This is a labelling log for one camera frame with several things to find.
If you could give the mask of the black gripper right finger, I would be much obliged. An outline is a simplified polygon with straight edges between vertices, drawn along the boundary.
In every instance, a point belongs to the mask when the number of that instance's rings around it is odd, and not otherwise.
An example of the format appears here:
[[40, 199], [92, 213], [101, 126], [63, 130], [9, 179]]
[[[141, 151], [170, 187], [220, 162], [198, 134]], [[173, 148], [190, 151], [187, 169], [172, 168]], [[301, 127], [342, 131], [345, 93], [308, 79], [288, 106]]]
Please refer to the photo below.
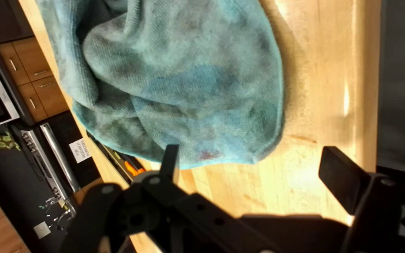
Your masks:
[[370, 190], [373, 176], [339, 148], [322, 148], [318, 178], [348, 214], [360, 220], [371, 217]]

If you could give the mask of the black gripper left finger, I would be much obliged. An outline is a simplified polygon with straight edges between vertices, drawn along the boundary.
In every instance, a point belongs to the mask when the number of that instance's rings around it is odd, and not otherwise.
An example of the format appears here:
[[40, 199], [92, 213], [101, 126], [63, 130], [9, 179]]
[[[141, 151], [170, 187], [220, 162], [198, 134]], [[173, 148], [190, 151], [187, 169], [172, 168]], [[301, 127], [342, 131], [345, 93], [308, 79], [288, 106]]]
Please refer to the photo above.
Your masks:
[[175, 182], [175, 172], [179, 163], [179, 147], [168, 145], [159, 173], [169, 182]]

